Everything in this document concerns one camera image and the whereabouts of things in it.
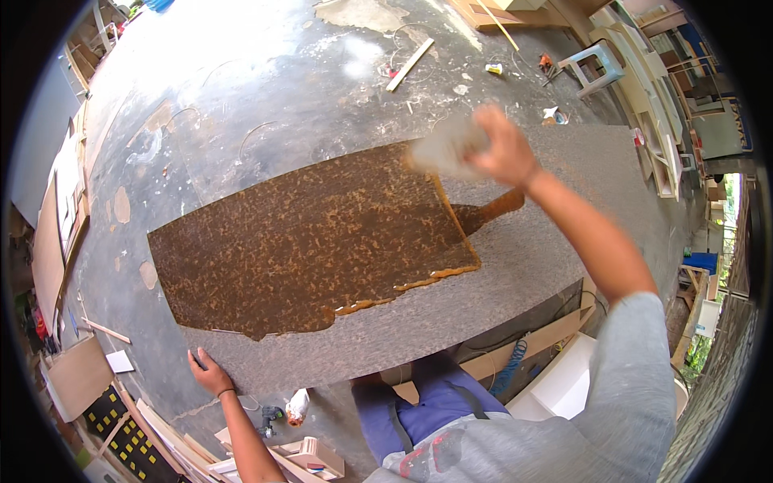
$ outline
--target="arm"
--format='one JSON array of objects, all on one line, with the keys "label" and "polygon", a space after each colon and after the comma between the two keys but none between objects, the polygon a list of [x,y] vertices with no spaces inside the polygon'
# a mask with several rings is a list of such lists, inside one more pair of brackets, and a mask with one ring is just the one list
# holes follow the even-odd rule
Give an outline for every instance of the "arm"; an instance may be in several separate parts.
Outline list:
[{"label": "arm", "polygon": [[193,358],[193,354],[188,351],[188,362],[196,381],[204,389],[218,396],[223,404],[226,425],[231,435],[233,458],[237,462],[241,481],[244,483],[287,481],[252,425],[250,417],[244,412],[230,377],[200,347],[199,359],[206,364],[207,370],[202,369]]},{"label": "arm", "polygon": [[521,188],[553,220],[610,306],[639,291],[657,294],[647,263],[631,239],[590,203],[536,162],[526,136],[495,106],[475,112],[491,148],[468,161],[497,181]]}]

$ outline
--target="hand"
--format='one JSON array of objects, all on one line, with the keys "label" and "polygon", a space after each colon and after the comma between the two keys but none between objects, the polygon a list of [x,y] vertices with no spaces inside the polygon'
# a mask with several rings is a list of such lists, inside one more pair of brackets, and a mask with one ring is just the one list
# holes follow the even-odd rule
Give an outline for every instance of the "hand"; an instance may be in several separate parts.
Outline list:
[{"label": "hand", "polygon": [[486,152],[469,154],[465,160],[498,182],[526,191],[531,180],[542,169],[534,158],[526,136],[507,120],[505,113],[496,105],[479,107],[473,118],[489,135],[491,147]]},{"label": "hand", "polygon": [[200,347],[199,359],[206,365],[207,370],[202,369],[201,366],[199,366],[199,363],[193,358],[193,354],[188,351],[188,362],[191,365],[191,372],[193,372],[196,382],[201,384],[204,389],[210,391],[214,396],[220,395],[227,389],[233,389],[233,383],[231,382],[231,378],[228,377],[228,374],[226,374],[226,372],[222,370],[211,357],[209,357],[209,354]]}]

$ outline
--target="gray speckled surface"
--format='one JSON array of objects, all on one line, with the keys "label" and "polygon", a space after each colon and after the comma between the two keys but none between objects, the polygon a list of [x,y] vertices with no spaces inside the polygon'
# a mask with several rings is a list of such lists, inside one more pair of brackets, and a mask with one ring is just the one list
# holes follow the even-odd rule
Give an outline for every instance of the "gray speckled surface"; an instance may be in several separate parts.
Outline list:
[{"label": "gray speckled surface", "polygon": [[[525,127],[543,166],[608,214],[635,239],[656,203],[642,184],[625,126]],[[452,203],[483,204],[506,191],[494,182],[443,180]],[[584,275],[570,244],[527,201],[470,237],[480,270],[408,291],[388,304],[336,318],[313,333],[244,335],[179,327],[244,393],[311,387],[387,369],[436,352],[529,310]]]}]

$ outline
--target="plastic stool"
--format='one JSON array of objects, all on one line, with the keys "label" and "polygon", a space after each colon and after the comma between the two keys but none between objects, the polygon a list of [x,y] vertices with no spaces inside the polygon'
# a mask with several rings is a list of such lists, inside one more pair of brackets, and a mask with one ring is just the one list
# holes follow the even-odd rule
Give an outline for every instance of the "plastic stool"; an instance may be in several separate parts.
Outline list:
[{"label": "plastic stool", "polygon": [[[577,65],[577,63],[582,59],[587,59],[590,56],[596,56],[601,62],[601,65],[604,66],[604,75],[594,80],[593,82],[588,82],[585,74],[582,72],[582,69],[580,69],[580,66]],[[582,90],[577,93],[577,97],[580,99],[586,97],[588,94],[592,94],[598,90],[603,89],[616,80],[621,79],[625,75],[623,68],[620,67],[620,63],[615,59],[615,56],[612,54],[612,51],[609,49],[609,47],[601,45],[600,43],[597,43],[592,47],[588,47],[582,52],[578,52],[572,57],[564,59],[558,63],[558,67],[560,69],[563,69],[566,66],[570,66],[572,68],[574,74],[577,75],[577,78],[580,80],[580,83],[583,86]]]}]

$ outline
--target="concrete floor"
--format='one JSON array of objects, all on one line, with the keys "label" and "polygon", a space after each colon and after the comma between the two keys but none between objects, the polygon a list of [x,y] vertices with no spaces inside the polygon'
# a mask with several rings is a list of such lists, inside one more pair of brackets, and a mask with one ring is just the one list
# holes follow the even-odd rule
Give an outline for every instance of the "concrete floor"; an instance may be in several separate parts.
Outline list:
[{"label": "concrete floor", "polygon": [[[137,370],[120,379],[135,398],[141,397],[181,433],[191,434],[220,457],[225,457],[224,450],[213,436],[225,427],[220,405],[190,374],[186,344],[160,287],[147,289],[139,274],[142,262],[151,259],[147,232],[284,172],[424,136],[438,119],[469,112],[486,101],[500,103],[521,124],[539,124],[542,109],[552,106],[570,113],[571,122],[624,124],[607,92],[580,101],[575,96],[577,81],[569,76],[540,87],[541,77],[529,66],[520,60],[513,66],[512,48],[500,33],[471,31],[435,0],[355,2],[387,5],[398,25],[427,26],[398,33],[397,43],[404,48],[395,54],[395,62],[404,62],[417,48],[411,36],[429,34],[435,39],[434,51],[394,94],[386,93],[389,79],[380,76],[377,67],[392,56],[393,39],[377,29],[325,23],[315,17],[312,3],[233,0],[215,7],[187,0],[164,14],[146,12],[127,27],[91,82],[87,157],[96,155],[89,181],[92,216],[65,307],[75,315],[81,312],[75,298],[80,288],[92,320],[130,335],[133,344],[123,345],[98,334],[105,352],[126,349],[135,364]],[[580,49],[559,29],[513,30],[512,36],[532,65],[542,52],[559,60]],[[500,56],[495,60],[505,66],[501,77],[483,71],[493,56]],[[466,94],[459,94],[465,90],[460,86],[466,87]],[[174,122],[162,131],[158,154],[137,162],[137,155],[153,142],[152,133],[141,128],[164,101],[171,103]],[[268,121],[273,123],[245,139],[250,129]],[[102,134],[104,143],[97,152]],[[127,223],[117,221],[114,207],[106,206],[121,186],[131,204]],[[654,196],[651,179],[649,189]],[[663,290],[673,286],[690,233],[688,203],[659,200],[659,222],[641,244],[664,299],[673,296]],[[508,322],[503,331],[527,330],[536,321],[537,327],[544,325],[550,321],[544,314],[553,314],[569,294],[551,299],[540,315],[535,312],[514,325]],[[72,343],[73,333],[66,330],[63,340]],[[527,382],[523,379],[519,385]],[[258,394],[254,399],[284,406],[290,395]],[[253,399],[243,399],[244,406],[256,407]],[[259,412],[249,414],[260,422]],[[312,407],[300,429],[275,426],[281,434],[272,443],[316,436],[334,447],[346,459],[347,480],[361,481],[375,468],[347,382],[314,388]]]}]

